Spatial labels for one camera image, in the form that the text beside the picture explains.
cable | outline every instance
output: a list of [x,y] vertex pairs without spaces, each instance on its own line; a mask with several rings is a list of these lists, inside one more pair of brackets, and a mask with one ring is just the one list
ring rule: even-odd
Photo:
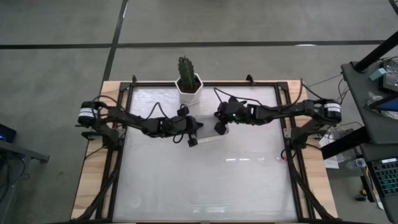
[[346,86],[346,88],[343,90],[343,92],[340,91],[340,85],[341,85],[341,82],[342,82],[343,80],[344,80],[344,78],[342,78],[342,79],[340,80],[340,82],[338,83],[338,94],[339,94],[340,97],[339,97],[337,100],[341,99],[340,104],[343,103],[343,100],[344,100],[344,98],[346,97],[347,92],[349,92],[348,86]]
[[287,106],[283,106],[283,109],[287,109],[287,108],[290,108],[291,106],[295,105],[299,101],[302,92],[303,92],[303,78],[300,79],[300,91],[298,93],[297,99],[293,103],[291,103],[291,104],[289,104]]
[[218,95],[217,91],[219,91],[219,92],[221,92],[221,93],[224,93],[224,94],[227,95],[227,96],[234,97],[234,98],[236,98],[236,99],[254,101],[254,102],[258,103],[260,106],[262,106],[263,108],[267,109],[267,110],[285,110],[285,109],[290,108],[291,106],[297,104],[297,102],[299,101],[299,99],[300,99],[300,97],[301,97],[301,95],[302,95],[302,92],[303,92],[303,79],[302,79],[302,78],[300,79],[300,91],[299,91],[299,93],[298,93],[297,99],[296,99],[293,103],[291,103],[291,104],[289,104],[289,105],[282,105],[282,106],[279,106],[279,107],[277,107],[277,108],[270,108],[270,107],[268,107],[268,106],[264,106],[263,104],[260,103],[260,101],[255,100],[255,99],[243,98],[243,97],[237,97],[237,96],[231,95],[231,94],[226,93],[226,92],[224,92],[224,91],[222,91],[222,90],[220,90],[220,89],[218,89],[218,88],[216,88],[216,87],[214,87],[213,90],[214,90],[214,92],[216,93],[216,95],[217,95],[217,97],[218,97],[220,103],[222,103],[222,100],[221,100],[220,96]]
[[184,137],[184,134],[181,134],[181,138],[180,138],[180,140],[178,140],[178,141],[175,140],[175,137],[177,137],[177,136],[178,136],[178,134],[176,134],[176,135],[173,137],[173,142],[174,142],[175,144],[178,144],[178,143],[181,142],[182,138]]
[[25,164],[24,160],[21,159],[21,158],[18,157],[18,156],[15,156],[15,155],[12,155],[12,154],[9,154],[8,156],[13,156],[13,157],[19,159],[20,162],[22,163],[22,165],[24,166],[24,167],[22,168],[22,171],[21,171],[21,173],[19,174],[19,176],[18,176],[15,180],[13,180],[13,181],[11,181],[11,182],[8,183],[8,184],[13,184],[13,183],[17,182],[17,181],[24,175],[25,170],[26,170],[26,164]]
[[326,81],[329,81],[329,80],[334,79],[334,78],[336,78],[336,77],[339,77],[339,76],[341,76],[341,75],[343,75],[343,74],[335,75],[334,77],[327,78],[327,79],[322,80],[322,81],[320,81],[320,82],[317,82],[317,83],[314,83],[314,84],[312,84],[312,85],[309,85],[308,87],[311,87],[311,86],[315,86],[315,85],[317,85],[317,84],[324,83],[324,82],[326,82]]
[[126,137],[126,132],[127,132],[127,130],[125,129],[123,134],[119,137],[119,139],[123,139],[124,137]]
[[358,124],[361,127],[363,127],[363,125],[361,123],[357,122],[357,121],[349,122],[349,123],[346,123],[346,124],[338,124],[338,126],[345,126],[345,125],[349,125],[349,124]]
[[163,111],[163,108],[162,108],[162,105],[160,105],[160,103],[159,102],[156,102],[155,103],[155,105],[154,105],[154,107],[152,108],[152,110],[150,111],[150,113],[149,113],[149,115],[148,115],[148,117],[147,118],[145,118],[145,120],[147,120],[147,119],[149,119],[150,118],[150,116],[152,115],[152,113],[154,112],[154,110],[155,110],[155,108],[156,108],[156,106],[159,106],[159,108],[160,108],[160,111],[162,112],[162,114],[163,114],[163,116],[165,116],[167,119],[169,119],[169,117],[164,113],[164,111]]
[[312,91],[308,86],[304,85],[304,88],[306,88],[310,93],[312,93],[314,96],[318,97],[319,99],[323,100],[323,97],[320,97],[318,94],[314,93],[314,91]]
[[308,145],[308,146],[311,146],[311,147],[313,147],[315,149],[322,150],[321,148],[319,148],[318,146],[314,146],[313,144],[309,144],[309,143],[305,143],[305,144]]
[[94,154],[94,153],[96,153],[96,152],[98,152],[99,150],[101,150],[101,149],[103,149],[104,147],[101,147],[101,148],[99,148],[99,149],[97,149],[97,150],[95,150],[94,152],[92,152],[92,153],[90,153],[90,154],[88,154],[86,157],[85,157],[85,160],[89,157],[89,156],[91,156],[92,154]]
[[[96,97],[91,101],[91,102],[92,102],[92,104],[91,104],[91,112],[93,113],[94,119],[97,118],[96,115],[95,115],[95,113],[94,113],[94,102],[95,102],[95,100],[97,100],[97,99],[99,99],[99,98],[101,98],[101,97],[110,99],[110,100],[113,101],[116,105],[118,104],[118,102],[117,102],[114,98],[112,98],[112,97],[104,96],[104,95],[96,96]],[[120,108],[122,109],[122,111],[126,112],[126,109],[124,109],[124,107],[120,106]]]
[[[286,149],[282,150],[282,152],[280,152],[280,158],[282,158],[284,161],[287,161],[287,157],[284,157],[283,153],[286,151]],[[296,156],[297,152],[294,151],[294,154],[292,156],[292,158],[294,159],[294,157]]]
[[344,78],[342,78],[341,80],[340,80],[340,82],[338,83],[338,94],[340,95],[340,99],[343,99],[343,97],[341,96],[341,92],[340,92],[340,84],[341,84],[341,82],[344,80]]

cactus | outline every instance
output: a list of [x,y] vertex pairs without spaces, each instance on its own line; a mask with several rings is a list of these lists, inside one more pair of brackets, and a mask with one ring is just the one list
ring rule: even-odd
[[197,82],[193,72],[192,62],[184,57],[178,59],[178,71],[180,72],[180,88],[183,92],[194,93],[197,90]]

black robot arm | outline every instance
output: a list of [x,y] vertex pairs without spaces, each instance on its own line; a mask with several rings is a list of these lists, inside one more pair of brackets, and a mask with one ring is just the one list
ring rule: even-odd
[[341,121],[340,105],[329,99],[304,100],[285,106],[268,107],[264,105],[245,106],[247,101],[238,101],[231,97],[228,102],[220,103],[215,116],[219,122],[215,126],[218,134],[223,135],[227,123],[263,125],[274,119],[295,116],[309,116],[312,119],[302,127],[290,130],[293,143],[305,144],[309,135],[320,133],[324,125],[336,125]]
[[[102,108],[108,110],[107,115],[100,114]],[[177,111],[177,116],[172,118],[142,118],[115,106],[108,106],[100,101],[86,101],[81,104],[78,123],[83,127],[94,129],[99,135],[104,137],[104,143],[106,141],[117,143],[119,141],[119,132],[110,128],[107,123],[115,122],[136,128],[152,138],[168,138],[181,134],[190,136],[203,124],[187,114],[189,114],[189,109],[183,107]],[[195,140],[190,137],[189,145],[196,145],[197,142]]]

hexagonal pot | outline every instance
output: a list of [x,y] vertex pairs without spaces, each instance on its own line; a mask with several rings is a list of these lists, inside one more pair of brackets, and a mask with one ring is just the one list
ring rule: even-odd
[[201,79],[197,73],[195,73],[195,78],[197,79],[197,81],[200,82],[200,87],[198,88],[198,90],[195,93],[184,93],[180,90],[180,87],[178,86],[178,82],[180,81],[181,77],[178,78],[177,81],[175,81],[175,86],[177,87],[178,93],[180,94],[180,101],[181,101],[181,103],[183,103],[187,106],[194,105],[195,103],[199,102],[200,93],[203,89],[203,83],[201,82]]

white table surface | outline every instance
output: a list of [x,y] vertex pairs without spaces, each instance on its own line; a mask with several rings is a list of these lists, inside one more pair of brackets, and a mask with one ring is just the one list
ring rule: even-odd
[[[274,87],[220,89],[277,105]],[[175,87],[135,87],[130,113],[146,117],[158,101],[167,116],[176,115]],[[213,88],[204,87],[190,114],[213,114],[219,103]],[[158,116],[157,108],[152,117]],[[230,124],[221,140],[195,147],[186,136],[174,144],[172,138],[153,139],[132,128],[126,137],[114,221],[297,219],[287,163],[279,159],[284,148],[279,120]]]

